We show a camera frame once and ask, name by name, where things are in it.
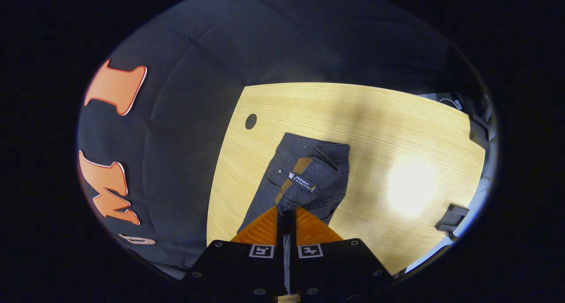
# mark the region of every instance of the gray jeans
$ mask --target gray jeans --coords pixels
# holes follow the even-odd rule
[[[277,210],[303,207],[325,224],[345,197],[349,176],[349,146],[286,133],[263,175],[244,222],[237,232],[275,206],[275,197],[287,179]],[[301,158],[311,158],[301,174],[293,169]]]

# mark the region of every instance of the wooden table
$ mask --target wooden table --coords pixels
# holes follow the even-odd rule
[[[247,86],[218,157],[208,242],[235,236],[285,132],[351,146],[347,195],[329,226],[361,238],[391,274],[445,236],[434,225],[450,203],[468,206],[484,162],[468,116],[433,100],[325,82]]]

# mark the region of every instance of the screw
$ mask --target screw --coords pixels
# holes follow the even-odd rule
[[[314,295],[317,294],[319,292],[319,290],[317,288],[309,288],[306,290],[306,294],[307,295]]]

